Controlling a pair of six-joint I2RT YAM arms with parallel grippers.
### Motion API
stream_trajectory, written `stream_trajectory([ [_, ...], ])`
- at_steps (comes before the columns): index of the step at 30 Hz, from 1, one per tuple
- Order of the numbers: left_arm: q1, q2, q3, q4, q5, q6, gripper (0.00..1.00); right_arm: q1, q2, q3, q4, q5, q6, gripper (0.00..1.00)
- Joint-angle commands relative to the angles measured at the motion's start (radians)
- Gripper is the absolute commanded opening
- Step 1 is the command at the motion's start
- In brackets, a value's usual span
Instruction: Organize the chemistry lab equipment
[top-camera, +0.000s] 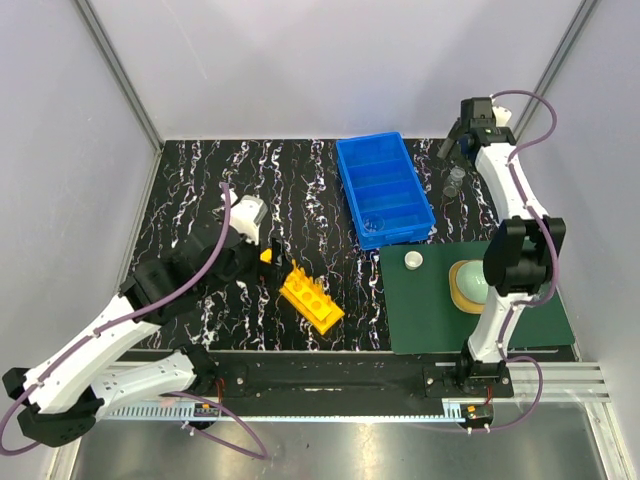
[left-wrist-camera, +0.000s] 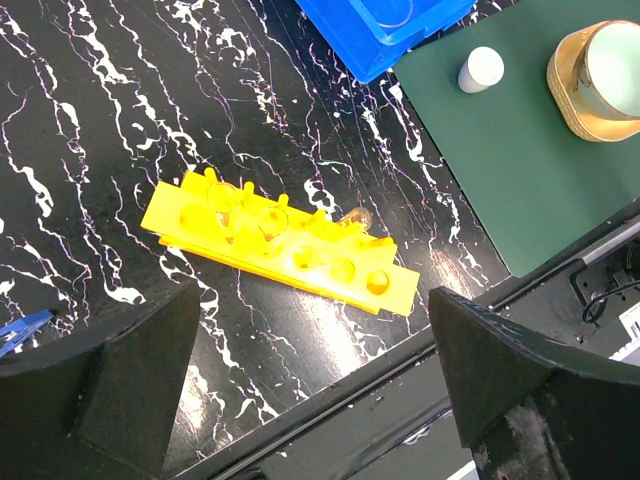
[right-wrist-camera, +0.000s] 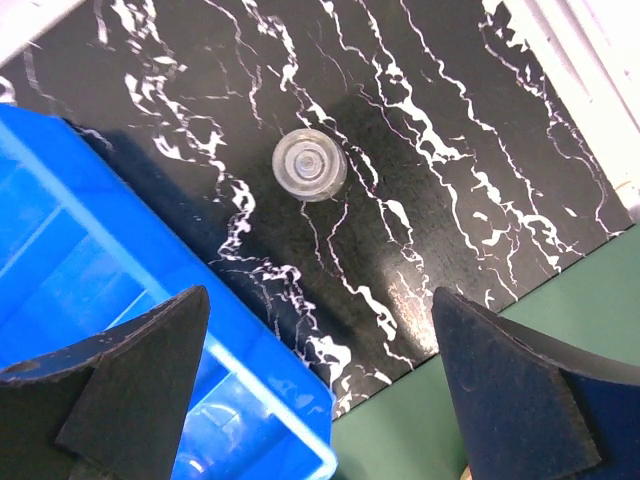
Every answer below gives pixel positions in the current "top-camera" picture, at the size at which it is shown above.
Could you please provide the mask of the yellow test tube rack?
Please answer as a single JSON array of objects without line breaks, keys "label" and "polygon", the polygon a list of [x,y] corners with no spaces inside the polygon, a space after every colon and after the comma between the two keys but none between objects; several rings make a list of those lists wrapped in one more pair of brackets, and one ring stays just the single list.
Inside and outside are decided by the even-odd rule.
[{"label": "yellow test tube rack", "polygon": [[317,292],[315,280],[293,262],[292,271],[286,276],[280,293],[319,334],[324,335],[345,313],[328,294]]}]

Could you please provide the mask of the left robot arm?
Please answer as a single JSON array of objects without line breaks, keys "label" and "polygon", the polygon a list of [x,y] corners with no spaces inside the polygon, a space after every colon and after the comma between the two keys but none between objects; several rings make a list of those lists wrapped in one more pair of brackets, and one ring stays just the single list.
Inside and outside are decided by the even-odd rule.
[{"label": "left robot arm", "polygon": [[148,397],[203,396],[221,384],[203,346],[182,345],[169,356],[122,374],[106,368],[142,339],[189,312],[205,293],[236,281],[280,288],[292,271],[281,241],[263,248],[234,228],[197,228],[158,258],[141,262],[101,314],[41,365],[14,367],[2,377],[21,433],[35,445],[59,447],[100,419]]}]

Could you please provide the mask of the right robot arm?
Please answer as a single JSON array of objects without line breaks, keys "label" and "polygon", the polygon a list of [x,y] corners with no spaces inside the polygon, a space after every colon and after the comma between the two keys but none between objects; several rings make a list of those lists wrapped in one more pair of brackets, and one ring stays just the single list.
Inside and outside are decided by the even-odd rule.
[{"label": "right robot arm", "polygon": [[462,100],[460,114],[438,155],[458,145],[487,185],[500,221],[485,251],[488,297],[453,367],[434,378],[446,395],[511,396],[507,348],[527,308],[553,298],[566,224],[552,217],[531,189],[519,161],[518,144],[493,97]]}]

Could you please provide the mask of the white round cap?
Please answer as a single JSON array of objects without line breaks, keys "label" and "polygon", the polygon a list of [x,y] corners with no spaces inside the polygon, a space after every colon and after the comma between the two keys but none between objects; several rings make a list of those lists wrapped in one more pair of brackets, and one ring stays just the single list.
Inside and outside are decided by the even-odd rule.
[{"label": "white round cap", "polygon": [[404,256],[404,265],[410,271],[420,268],[423,261],[423,256],[418,251],[409,251]]}]

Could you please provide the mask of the small clear vial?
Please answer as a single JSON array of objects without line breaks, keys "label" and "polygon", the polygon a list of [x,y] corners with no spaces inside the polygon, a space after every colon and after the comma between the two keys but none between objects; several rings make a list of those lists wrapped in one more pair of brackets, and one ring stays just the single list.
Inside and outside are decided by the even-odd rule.
[{"label": "small clear vial", "polygon": [[453,167],[443,186],[443,194],[448,198],[455,198],[459,195],[466,172],[463,168]]}]

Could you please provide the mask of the clear round flask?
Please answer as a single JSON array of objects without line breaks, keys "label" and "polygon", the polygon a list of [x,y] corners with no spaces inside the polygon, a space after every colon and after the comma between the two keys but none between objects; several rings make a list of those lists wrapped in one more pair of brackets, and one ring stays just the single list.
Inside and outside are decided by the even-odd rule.
[{"label": "clear round flask", "polygon": [[363,217],[363,228],[367,233],[377,233],[385,228],[384,218],[377,213],[369,213]]}]

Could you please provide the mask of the blue plastic compartment bin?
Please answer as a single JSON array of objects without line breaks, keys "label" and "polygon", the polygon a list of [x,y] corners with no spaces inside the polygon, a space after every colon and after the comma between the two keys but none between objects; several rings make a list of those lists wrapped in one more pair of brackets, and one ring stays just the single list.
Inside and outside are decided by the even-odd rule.
[{"label": "blue plastic compartment bin", "polygon": [[[398,132],[340,139],[337,166],[363,250],[424,241],[435,217]],[[363,217],[377,213],[385,228],[367,233]]]}]

